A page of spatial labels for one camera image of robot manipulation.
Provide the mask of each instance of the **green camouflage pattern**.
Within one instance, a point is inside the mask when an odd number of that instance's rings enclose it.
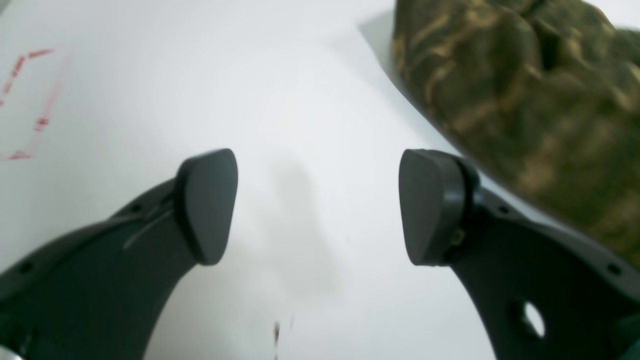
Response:
[[[393,53],[483,170],[640,270],[640,33],[581,0],[397,0]]]

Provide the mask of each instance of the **hole in bracket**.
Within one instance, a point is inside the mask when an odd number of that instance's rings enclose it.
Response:
[[[517,304],[517,321],[519,326],[532,338],[541,340],[545,337],[547,330],[545,321],[538,308],[528,302]]]

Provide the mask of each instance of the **red dashed line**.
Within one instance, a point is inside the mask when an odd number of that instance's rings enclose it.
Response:
[[[43,56],[43,55],[51,54],[51,53],[53,53],[53,49],[34,51],[32,53],[29,53],[29,59],[37,58],[38,56]]]
[[[29,58],[36,58],[38,56],[43,56],[46,54],[50,54],[52,53],[54,50],[53,49],[47,49],[47,50],[41,50],[41,51],[34,51],[32,53],[29,53]],[[12,72],[12,76],[11,78],[8,80],[7,85],[5,85],[4,88],[4,93],[2,94],[3,97],[6,97],[9,94],[9,91],[11,90],[11,87],[13,85],[13,81],[15,80],[15,78],[18,76],[18,74],[20,73],[20,70],[22,68],[22,66],[24,65],[24,62],[26,61],[26,57],[25,56],[21,56],[18,59],[18,62],[16,63],[14,70]],[[67,76],[67,72],[69,70],[69,68],[71,67],[71,63],[73,62],[73,59],[71,56],[67,57],[67,59],[65,60],[62,69],[60,71],[60,73],[58,74],[58,78],[56,79],[55,84],[53,85],[53,88],[51,89],[51,94],[49,95],[49,98],[47,99],[47,103],[45,104],[45,107],[42,111],[41,116],[38,118],[38,120],[36,121],[36,124],[34,125],[33,130],[35,130],[32,135],[31,135],[31,139],[29,140],[29,143],[27,144],[27,147],[24,150],[17,150],[13,153],[13,155],[11,155],[10,157],[5,157],[2,154],[0,154],[0,162],[2,162],[3,160],[18,160],[18,159],[28,159],[28,158],[32,158],[33,155],[35,154],[36,150],[38,149],[38,146],[40,145],[41,139],[42,139],[42,132],[44,131],[45,127],[47,125],[49,125],[49,123],[51,122],[51,112],[53,111],[53,107],[56,104],[56,101],[58,100],[58,97],[60,96],[60,93],[62,91],[62,86],[64,83],[64,79]],[[2,106],[4,104],[5,100],[4,99],[0,99],[0,106]]]

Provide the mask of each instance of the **black plastic bracket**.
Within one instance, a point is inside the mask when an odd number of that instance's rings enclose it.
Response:
[[[28,255],[0,277],[0,345],[27,360],[142,359],[180,278],[222,258],[236,190],[231,150],[197,156]]]
[[[407,150],[399,194],[410,260],[453,269],[497,359],[615,360],[638,341],[638,273],[594,241],[532,223],[464,159]]]

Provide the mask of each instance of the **white table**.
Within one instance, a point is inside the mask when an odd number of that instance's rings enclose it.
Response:
[[[634,0],[599,5],[638,21]],[[0,161],[0,270],[110,216],[183,159],[229,147],[240,180],[227,252],[180,282],[147,359],[493,359],[455,275],[411,265],[404,249],[402,152],[456,151],[385,74],[393,7],[12,2],[0,85],[20,55],[55,52],[28,58],[4,99],[0,153],[36,136],[72,63],[33,157]]]

